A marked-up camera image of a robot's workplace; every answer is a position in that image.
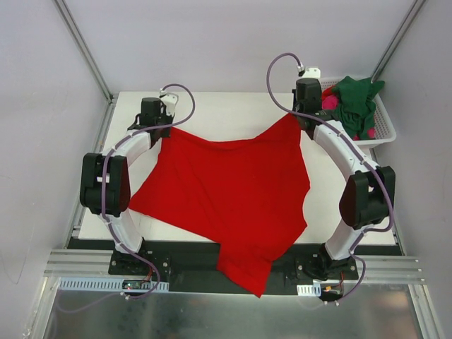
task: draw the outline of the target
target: white table surface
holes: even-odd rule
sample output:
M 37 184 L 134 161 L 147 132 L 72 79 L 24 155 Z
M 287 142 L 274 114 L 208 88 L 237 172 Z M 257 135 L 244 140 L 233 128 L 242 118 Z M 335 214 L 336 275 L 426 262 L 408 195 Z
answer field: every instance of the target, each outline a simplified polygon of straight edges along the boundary
M 105 146 L 114 145 L 126 132 L 135 115 L 140 112 L 143 97 L 157 97 L 153 92 L 121 92 L 113 113 Z M 279 110 L 266 93 L 194 93 L 196 111 L 178 128 L 210 141 L 231 141 L 254 138 L 279 120 L 285 113 Z M 292 106 L 291 94 L 278 94 L 286 107 Z M 186 93 L 179 93 L 174 120 L 183 119 L 191 109 Z M 160 142 L 135 161 L 129 168 L 131 192 L 134 194 L 157 162 Z M 304 218 L 308 224 L 298 238 L 298 244 L 325 242 L 334 232 L 339 220 L 339 200 L 345 180 L 323 149 L 303 132 L 302 154 L 307 167 L 311 190 L 304 200 Z M 132 218 L 146 240 L 209 242 L 210 240 L 154 218 L 131 211 Z M 384 220 L 380 227 L 387 226 Z M 104 223 L 87 210 L 79 239 L 111 239 Z M 362 244 L 395 244 L 392 232 L 370 233 Z

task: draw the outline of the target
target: white laundry basket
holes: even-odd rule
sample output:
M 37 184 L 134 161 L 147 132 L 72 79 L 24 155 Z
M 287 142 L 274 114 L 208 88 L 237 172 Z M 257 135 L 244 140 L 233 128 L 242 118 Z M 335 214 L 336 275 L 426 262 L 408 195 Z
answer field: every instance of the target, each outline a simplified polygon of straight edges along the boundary
M 341 80 L 342 78 L 322 78 L 320 80 L 322 90 L 335 85 Z M 378 94 L 376 95 L 374 101 L 376 104 L 374 115 L 375 139 L 355 141 L 360 148 L 373 148 L 381 145 L 382 143 L 390 143 L 396 139 L 396 130 L 394 129 L 393 123 L 389 119 L 388 112 L 386 111 L 386 108 L 384 108 L 383 102 Z

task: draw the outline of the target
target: metal floor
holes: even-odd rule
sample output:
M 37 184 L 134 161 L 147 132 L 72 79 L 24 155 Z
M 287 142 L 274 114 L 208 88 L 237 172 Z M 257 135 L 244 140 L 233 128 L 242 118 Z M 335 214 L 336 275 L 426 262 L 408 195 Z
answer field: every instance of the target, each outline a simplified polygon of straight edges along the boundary
M 55 302 L 76 309 L 104 295 L 63 291 Z M 423 337 L 406 285 L 364 285 L 339 307 L 315 297 L 155 293 L 126 302 L 117 295 L 77 314 L 63 314 L 54 306 L 45 338 Z

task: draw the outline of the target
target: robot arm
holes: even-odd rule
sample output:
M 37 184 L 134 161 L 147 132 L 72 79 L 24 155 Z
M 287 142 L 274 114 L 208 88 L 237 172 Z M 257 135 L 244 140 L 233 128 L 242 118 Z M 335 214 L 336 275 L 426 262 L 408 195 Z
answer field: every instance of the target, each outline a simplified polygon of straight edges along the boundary
M 151 149 L 160 137 L 170 136 L 169 129 L 156 129 L 149 133 L 136 133 L 139 129 L 150 126 L 171 124 L 176 112 L 179 97 L 174 93 L 160 91 L 159 98 L 143 98 L 141 113 L 137 114 L 135 122 L 128 128 L 127 134 L 132 136 L 125 143 L 114 148 L 110 158 L 109 172 L 107 173 L 107 215 L 112 224 L 114 233 L 128 249 L 138 253 L 143 238 L 137 230 L 129 212 L 131 197 L 128 168 L 145 151 Z M 88 153 L 83 158 L 81 203 L 90 211 L 97 214 L 104 221 L 100 213 L 100 185 L 102 183 L 102 166 L 105 155 L 110 148 L 102 154 Z M 126 253 L 116 244 L 116 250 Z
M 333 111 L 321 109 L 321 85 L 316 75 L 320 76 L 319 70 L 307 71 L 297 81 L 296 90 L 293 91 L 294 111 L 313 115 L 339 130 L 339 133 L 336 133 L 326 125 L 298 118 L 302 128 L 328 153 L 347 182 L 339 203 L 341 220 L 335 232 L 325 244 L 322 244 L 316 259 L 303 265 L 303 271 L 309 277 L 327 280 L 337 277 L 338 273 L 350 266 L 350 251 L 354 250 L 364 236 L 365 230 L 381 223 L 389 214 L 381 187 L 374 175 L 364 166 L 364 162 L 376 170 L 392 203 L 396 175 L 392 168 L 379 167 L 362 152 L 347 135 L 342 123 L 335 120 Z M 363 161 L 358 159 L 343 138 L 348 139 L 349 144 L 364 159 Z

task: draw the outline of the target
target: red fabric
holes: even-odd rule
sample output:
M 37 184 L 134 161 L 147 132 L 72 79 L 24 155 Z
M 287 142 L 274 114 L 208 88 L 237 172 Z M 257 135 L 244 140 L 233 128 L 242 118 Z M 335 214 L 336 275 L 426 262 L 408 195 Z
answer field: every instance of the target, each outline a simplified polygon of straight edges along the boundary
M 339 99 L 335 95 L 326 97 L 322 102 L 322 109 L 335 109 L 339 104 Z
M 324 101 L 327 97 L 329 97 L 330 95 L 334 95 L 333 93 L 333 88 L 334 86 L 328 87 L 327 89 L 325 89 L 322 92 L 322 96 L 321 96 L 321 100 Z
M 130 208 L 220 243 L 218 270 L 261 296 L 271 264 L 306 228 L 300 127 L 286 115 L 250 140 L 173 128 Z

